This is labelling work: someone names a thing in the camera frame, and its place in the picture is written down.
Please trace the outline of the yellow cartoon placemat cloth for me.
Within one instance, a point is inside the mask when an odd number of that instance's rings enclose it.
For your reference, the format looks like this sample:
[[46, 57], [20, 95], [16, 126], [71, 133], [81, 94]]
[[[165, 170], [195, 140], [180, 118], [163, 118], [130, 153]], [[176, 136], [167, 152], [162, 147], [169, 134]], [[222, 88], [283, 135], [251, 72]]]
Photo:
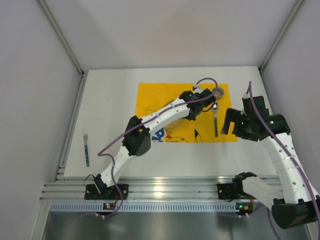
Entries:
[[[220, 83], [224, 96], [218, 102], [218, 137], [215, 137], [214, 113], [209, 107], [196, 117], [195, 121], [183, 119], [177, 128], [166, 131], [163, 128], [151, 137], [152, 142], [166, 143], [228, 143], [237, 142], [232, 133], [221, 134], [226, 110], [232, 107], [228, 85]], [[137, 90], [135, 114], [138, 117], [150, 115], [175, 100], [182, 92], [192, 89], [191, 83], [140, 83]]]

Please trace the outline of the round woven bamboo plate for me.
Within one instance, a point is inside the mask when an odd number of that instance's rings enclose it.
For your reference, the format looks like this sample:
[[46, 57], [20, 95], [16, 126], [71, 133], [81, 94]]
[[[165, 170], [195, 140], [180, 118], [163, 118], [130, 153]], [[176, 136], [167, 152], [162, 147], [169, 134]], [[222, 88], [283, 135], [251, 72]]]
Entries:
[[166, 131], [172, 131], [173, 129], [177, 128], [179, 125], [181, 125], [183, 122], [182, 118], [179, 118], [175, 121], [172, 121], [171, 123], [167, 124], [166, 126], [163, 127], [164, 130]]

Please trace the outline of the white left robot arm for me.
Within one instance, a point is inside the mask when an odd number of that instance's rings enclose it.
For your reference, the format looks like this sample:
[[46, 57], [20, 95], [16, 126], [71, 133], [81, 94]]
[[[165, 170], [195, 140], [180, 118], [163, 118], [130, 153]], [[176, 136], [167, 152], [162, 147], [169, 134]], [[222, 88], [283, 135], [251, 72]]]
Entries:
[[199, 87], [184, 91], [171, 103], [143, 117], [136, 115], [128, 121], [125, 131], [104, 147], [97, 155], [111, 158], [110, 165], [94, 178], [98, 194], [103, 195], [115, 186], [125, 165], [132, 159], [146, 154], [152, 143], [152, 136], [163, 127], [178, 120], [196, 120], [196, 117], [210, 104], [215, 103], [214, 93]]

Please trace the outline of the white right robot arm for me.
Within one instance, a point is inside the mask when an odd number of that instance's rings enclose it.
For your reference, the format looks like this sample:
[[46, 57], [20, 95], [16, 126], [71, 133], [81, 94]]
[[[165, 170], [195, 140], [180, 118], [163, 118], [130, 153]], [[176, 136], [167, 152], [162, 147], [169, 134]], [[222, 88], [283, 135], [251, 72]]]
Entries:
[[269, 210], [277, 225], [289, 229], [317, 222], [320, 195], [311, 183], [306, 183], [291, 130], [281, 114], [270, 114], [264, 97], [243, 98], [243, 109], [226, 110], [222, 134], [229, 132], [238, 138], [263, 145], [279, 177], [282, 191], [273, 189], [253, 172], [242, 172], [232, 179], [233, 193], [237, 197], [252, 196]]

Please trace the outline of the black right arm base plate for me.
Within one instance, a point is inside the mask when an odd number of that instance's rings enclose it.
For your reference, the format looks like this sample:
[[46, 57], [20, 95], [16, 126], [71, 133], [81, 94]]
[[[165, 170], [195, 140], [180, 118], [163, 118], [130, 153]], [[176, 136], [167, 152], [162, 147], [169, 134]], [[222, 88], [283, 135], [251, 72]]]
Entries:
[[217, 194], [219, 200], [231, 202], [233, 200], [245, 199], [248, 200], [250, 196], [243, 191], [243, 185], [238, 183], [218, 183]]

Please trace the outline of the fork with green handle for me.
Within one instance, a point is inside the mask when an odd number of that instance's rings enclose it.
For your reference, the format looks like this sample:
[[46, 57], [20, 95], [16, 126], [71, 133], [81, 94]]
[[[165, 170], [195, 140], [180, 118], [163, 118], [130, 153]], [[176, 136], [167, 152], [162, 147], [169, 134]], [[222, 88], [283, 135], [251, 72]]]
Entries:
[[89, 159], [89, 150], [88, 150], [88, 132], [86, 129], [82, 130], [82, 137], [84, 141], [84, 152], [85, 152], [85, 161], [86, 161], [86, 167], [88, 168], [90, 166], [90, 159]]

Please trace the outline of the spoon with green handle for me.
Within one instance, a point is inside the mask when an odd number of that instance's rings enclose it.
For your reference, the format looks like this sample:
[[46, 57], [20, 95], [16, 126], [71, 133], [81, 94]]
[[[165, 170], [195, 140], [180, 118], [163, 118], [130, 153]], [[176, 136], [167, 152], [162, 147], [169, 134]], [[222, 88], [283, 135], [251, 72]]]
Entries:
[[218, 104], [218, 102], [215, 102], [212, 107], [212, 112], [213, 112], [213, 119], [214, 119], [214, 134], [215, 134], [216, 138], [219, 135], [219, 133], [218, 133], [218, 110], [219, 110], [219, 104]]

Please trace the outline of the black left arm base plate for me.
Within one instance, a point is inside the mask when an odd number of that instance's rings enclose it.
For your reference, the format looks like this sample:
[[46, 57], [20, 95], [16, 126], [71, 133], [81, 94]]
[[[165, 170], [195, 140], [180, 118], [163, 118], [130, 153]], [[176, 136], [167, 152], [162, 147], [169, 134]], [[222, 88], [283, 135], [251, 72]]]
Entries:
[[[118, 184], [119, 190], [121, 191], [122, 198], [124, 200], [128, 197], [129, 185]], [[121, 195], [117, 190], [116, 186], [103, 187], [102, 190], [98, 190], [95, 184], [88, 184], [84, 194], [85, 200], [121, 200]]]

